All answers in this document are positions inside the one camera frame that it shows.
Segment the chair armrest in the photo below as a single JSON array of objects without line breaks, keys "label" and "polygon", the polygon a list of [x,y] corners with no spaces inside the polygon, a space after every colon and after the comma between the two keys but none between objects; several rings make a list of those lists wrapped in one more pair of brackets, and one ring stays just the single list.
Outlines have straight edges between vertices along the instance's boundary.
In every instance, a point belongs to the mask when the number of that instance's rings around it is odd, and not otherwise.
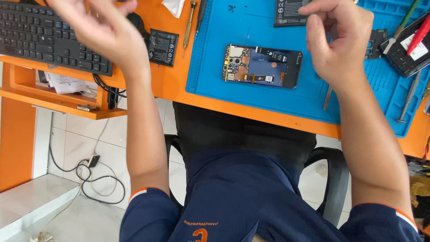
[{"label": "chair armrest", "polygon": [[[169,167],[170,148],[173,146],[181,155],[182,155],[182,150],[181,150],[181,146],[179,145],[179,137],[177,135],[165,134],[164,140],[166,141],[167,167]],[[170,188],[169,188],[169,191],[170,191],[170,200],[172,200],[176,204],[176,206],[180,210],[182,210],[183,206],[176,200]]]},{"label": "chair armrest", "polygon": [[339,149],[315,148],[309,155],[304,167],[326,159],[329,168],[324,200],[316,210],[328,222],[337,226],[342,214],[348,188],[349,171],[344,154]]}]

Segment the printed logo on shirt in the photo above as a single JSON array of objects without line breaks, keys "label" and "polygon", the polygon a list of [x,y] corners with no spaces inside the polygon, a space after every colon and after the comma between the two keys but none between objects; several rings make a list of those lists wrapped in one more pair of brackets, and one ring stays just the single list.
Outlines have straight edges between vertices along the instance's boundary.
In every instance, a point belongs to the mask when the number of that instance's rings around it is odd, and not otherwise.
[{"label": "printed logo on shirt", "polygon": [[199,229],[194,231],[193,236],[199,236],[202,235],[202,240],[196,240],[196,242],[206,242],[208,239],[208,232],[206,231],[206,229]]},{"label": "printed logo on shirt", "polygon": [[190,223],[186,220],[184,220],[184,223],[187,225],[199,225],[199,226],[204,226],[204,225],[218,225],[218,222],[216,223]]}]

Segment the hand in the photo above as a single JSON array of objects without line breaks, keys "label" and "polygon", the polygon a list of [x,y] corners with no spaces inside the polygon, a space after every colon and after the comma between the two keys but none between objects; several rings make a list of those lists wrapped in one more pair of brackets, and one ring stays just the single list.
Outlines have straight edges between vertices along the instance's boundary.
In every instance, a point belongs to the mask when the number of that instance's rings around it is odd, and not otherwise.
[{"label": "hand", "polygon": [[145,42],[125,17],[137,7],[137,0],[128,0],[120,7],[114,6],[115,1],[89,0],[90,15],[85,0],[48,0],[61,18],[75,29],[80,43],[116,63],[125,75],[145,75],[151,80]]},{"label": "hand", "polygon": [[[336,92],[366,80],[363,62],[372,31],[373,13],[353,0],[315,0],[301,7],[307,20],[307,48],[318,75]],[[327,43],[326,31],[333,42]]]}]

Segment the navy blue shirt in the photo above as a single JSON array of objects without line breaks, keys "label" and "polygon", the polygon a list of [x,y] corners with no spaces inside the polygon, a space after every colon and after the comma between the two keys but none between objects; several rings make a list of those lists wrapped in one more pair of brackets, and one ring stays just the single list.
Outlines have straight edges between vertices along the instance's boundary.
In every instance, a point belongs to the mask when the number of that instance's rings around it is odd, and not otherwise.
[{"label": "navy blue shirt", "polygon": [[157,188],[135,192],[120,242],[421,241],[413,220],[381,204],[355,206],[338,230],[300,196],[299,174],[271,155],[211,150],[187,162],[182,211]]}]

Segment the red tool handle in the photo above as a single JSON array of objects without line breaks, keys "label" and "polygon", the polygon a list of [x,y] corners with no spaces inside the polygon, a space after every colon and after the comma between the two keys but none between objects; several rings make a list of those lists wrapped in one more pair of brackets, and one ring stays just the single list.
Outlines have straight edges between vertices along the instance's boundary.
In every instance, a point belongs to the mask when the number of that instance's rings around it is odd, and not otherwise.
[{"label": "red tool handle", "polygon": [[418,29],[417,33],[412,39],[412,42],[408,47],[408,56],[410,56],[412,51],[414,51],[415,48],[420,44],[420,42],[424,39],[424,37],[427,35],[429,30],[430,30],[430,14],[427,16],[426,20],[421,25],[420,29]]}]

